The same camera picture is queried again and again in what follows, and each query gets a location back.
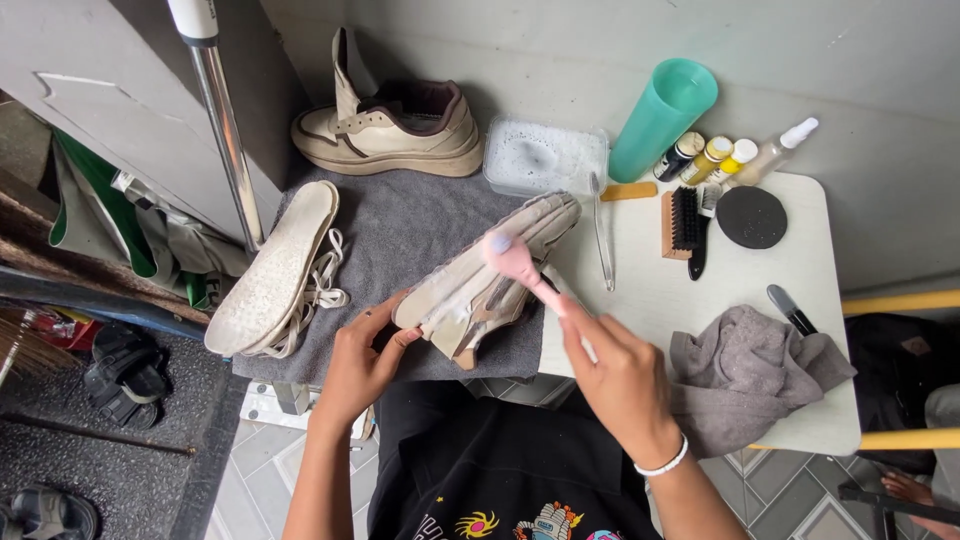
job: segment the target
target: plastic cup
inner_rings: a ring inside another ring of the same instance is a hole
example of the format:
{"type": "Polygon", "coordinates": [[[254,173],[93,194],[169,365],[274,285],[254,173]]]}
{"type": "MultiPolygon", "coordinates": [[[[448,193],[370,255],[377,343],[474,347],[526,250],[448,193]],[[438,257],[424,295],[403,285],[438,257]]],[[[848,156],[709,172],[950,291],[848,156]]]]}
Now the plastic cup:
{"type": "Polygon", "coordinates": [[[662,61],[613,145],[610,177],[635,182],[716,100],[717,82],[705,67],[682,58],[662,61]]]}

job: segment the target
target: bracelet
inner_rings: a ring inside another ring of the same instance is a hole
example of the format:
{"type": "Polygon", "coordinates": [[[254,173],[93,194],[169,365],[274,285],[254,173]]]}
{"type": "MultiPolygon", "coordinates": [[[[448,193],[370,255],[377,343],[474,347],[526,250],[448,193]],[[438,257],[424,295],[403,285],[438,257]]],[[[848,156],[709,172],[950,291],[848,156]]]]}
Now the bracelet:
{"type": "Polygon", "coordinates": [[[673,469],[674,467],[679,465],[680,460],[683,459],[684,456],[686,455],[686,449],[690,446],[690,443],[689,441],[686,440],[686,435],[684,435],[683,432],[680,433],[680,436],[684,438],[684,443],[680,447],[680,453],[677,454],[677,456],[671,459],[669,462],[667,462],[666,465],[663,465],[659,469],[654,469],[653,471],[647,471],[646,469],[640,469],[640,466],[634,463],[634,468],[636,469],[636,471],[644,475],[645,477],[656,477],[656,476],[662,475],[663,473],[666,473],[670,469],[673,469]]]}

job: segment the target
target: white table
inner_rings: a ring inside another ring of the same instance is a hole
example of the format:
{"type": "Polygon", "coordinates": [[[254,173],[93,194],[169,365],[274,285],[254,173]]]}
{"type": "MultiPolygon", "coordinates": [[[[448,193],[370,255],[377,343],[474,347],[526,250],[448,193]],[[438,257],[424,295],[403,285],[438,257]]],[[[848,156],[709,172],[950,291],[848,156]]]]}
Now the white table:
{"type": "MultiPolygon", "coordinates": [[[[676,183],[658,184],[661,194],[676,187],[676,183]]],[[[584,206],[584,217],[564,236],[550,261],[588,309],[610,313],[665,352],[674,331],[698,335],[721,312],[739,304],[786,322],[767,298],[767,285],[776,283],[849,359],[823,188],[812,178],[785,173],[773,173],[758,186],[776,195],[786,209],[783,240],[768,250],[743,248],[730,241],[714,219],[708,231],[707,265],[696,282],[687,276],[685,260],[660,256],[660,196],[602,204],[612,242],[613,293],[604,288],[592,205],[584,206]]],[[[666,363],[672,371],[670,361],[666,363]]],[[[540,371],[573,376],[557,315],[549,309],[540,371]]],[[[852,381],[779,420],[756,443],[817,454],[852,454],[860,444],[852,381]]]]}

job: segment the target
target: black bristles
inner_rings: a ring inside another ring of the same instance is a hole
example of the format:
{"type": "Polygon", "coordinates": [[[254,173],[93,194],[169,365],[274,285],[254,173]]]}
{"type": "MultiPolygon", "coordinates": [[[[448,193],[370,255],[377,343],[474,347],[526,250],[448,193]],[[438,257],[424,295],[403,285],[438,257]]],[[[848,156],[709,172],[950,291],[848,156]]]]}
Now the black bristles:
{"type": "Polygon", "coordinates": [[[692,250],[700,246],[700,228],[697,227],[697,190],[678,187],[673,192],[673,249],[692,250]]]}

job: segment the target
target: foam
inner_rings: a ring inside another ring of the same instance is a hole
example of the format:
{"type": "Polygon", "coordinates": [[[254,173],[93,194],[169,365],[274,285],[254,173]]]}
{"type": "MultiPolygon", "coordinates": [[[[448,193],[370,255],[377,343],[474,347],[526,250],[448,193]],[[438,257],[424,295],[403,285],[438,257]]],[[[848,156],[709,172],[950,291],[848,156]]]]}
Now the foam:
{"type": "Polygon", "coordinates": [[[491,182],[588,195],[591,172],[604,181],[607,140],[602,135],[501,117],[488,138],[484,174],[491,182]]]}

